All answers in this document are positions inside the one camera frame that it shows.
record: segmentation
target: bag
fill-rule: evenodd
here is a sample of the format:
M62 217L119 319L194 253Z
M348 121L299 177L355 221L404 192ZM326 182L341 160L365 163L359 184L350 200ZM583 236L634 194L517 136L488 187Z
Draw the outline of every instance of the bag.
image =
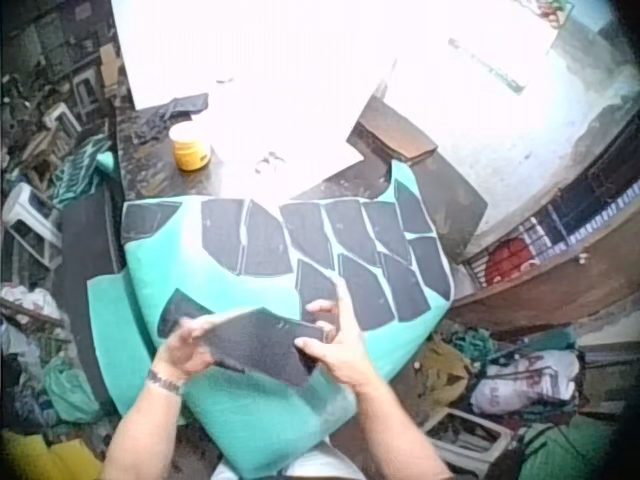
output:
M538 400L567 402L579 371L578 357L567 350L536 352L508 367L490 366L471 396L473 410L502 415Z

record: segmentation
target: hand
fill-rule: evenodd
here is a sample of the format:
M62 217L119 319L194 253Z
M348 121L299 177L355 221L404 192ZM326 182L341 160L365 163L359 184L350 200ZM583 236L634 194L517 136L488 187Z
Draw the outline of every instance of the hand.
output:
M205 371L215 359L202 342L202 336L223 320L221 315L181 319L178 328L156 352L151 366L153 370L178 385Z
M322 343L313 338L296 338L295 345L307 355L326 365L331 375L340 383L353 389L358 394L380 381L364 343L364 335L360 330L349 289L343 281L337 282L338 304L328 300L316 300L307 305L309 312L328 312L336 315L340 331L327 322L319 321L316 325L327 332L331 343Z

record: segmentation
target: person's left hand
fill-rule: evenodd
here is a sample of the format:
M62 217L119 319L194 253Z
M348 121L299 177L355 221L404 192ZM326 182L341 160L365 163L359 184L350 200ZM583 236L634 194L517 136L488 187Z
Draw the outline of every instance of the person's left hand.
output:
M178 328L156 352L151 368L178 385L205 371L215 359L202 342L202 336L224 319L221 315L181 319Z

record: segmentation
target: wristwatch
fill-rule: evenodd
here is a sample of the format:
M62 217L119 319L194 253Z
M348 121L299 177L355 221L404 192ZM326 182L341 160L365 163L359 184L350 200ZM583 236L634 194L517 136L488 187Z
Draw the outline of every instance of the wristwatch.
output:
M176 395L182 395L182 385L178 385L177 383L172 382L167 378L161 377L156 371L153 370L153 368L150 368L149 373L147 373L147 381L153 383L154 385L157 385L158 387L168 392L175 393Z

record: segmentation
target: person's right hand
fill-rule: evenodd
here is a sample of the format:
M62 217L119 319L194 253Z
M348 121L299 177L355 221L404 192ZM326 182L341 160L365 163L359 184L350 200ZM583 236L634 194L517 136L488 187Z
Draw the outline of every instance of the person's right hand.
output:
M327 312L339 319L340 329L336 335L334 326L319 321L331 343L322 343L313 338L296 338L295 345L307 355L323 363L331 375L340 383L360 393L379 380L364 343L364 335L356 320L347 285L343 281L336 284L338 303L316 300L307 305L312 313Z

